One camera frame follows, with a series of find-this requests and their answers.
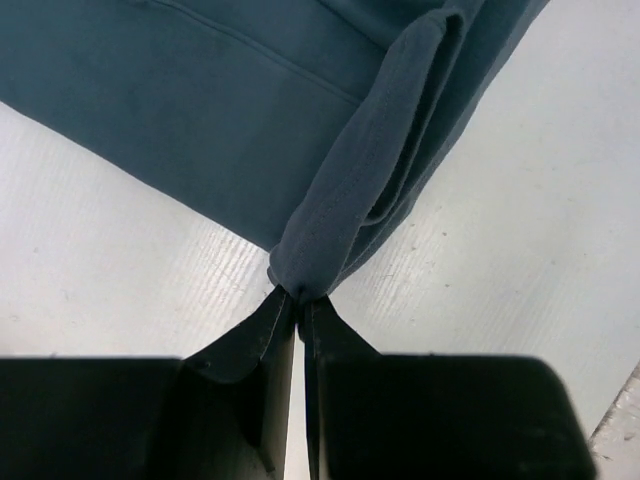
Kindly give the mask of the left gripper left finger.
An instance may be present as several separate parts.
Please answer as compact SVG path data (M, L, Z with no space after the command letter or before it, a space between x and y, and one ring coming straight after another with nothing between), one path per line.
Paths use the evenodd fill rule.
M294 302L276 288L184 361L160 430L160 478L283 478L294 330Z

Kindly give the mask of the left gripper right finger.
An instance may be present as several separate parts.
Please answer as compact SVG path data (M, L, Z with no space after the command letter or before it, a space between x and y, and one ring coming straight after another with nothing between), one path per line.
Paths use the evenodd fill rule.
M322 297L303 307L306 439L313 479L391 479L380 383L394 357L377 351Z

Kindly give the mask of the blue t shirt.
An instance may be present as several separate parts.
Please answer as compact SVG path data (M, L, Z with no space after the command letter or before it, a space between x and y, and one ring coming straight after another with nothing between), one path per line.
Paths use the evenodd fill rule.
M413 208L541 1L5 1L1 99L332 291Z

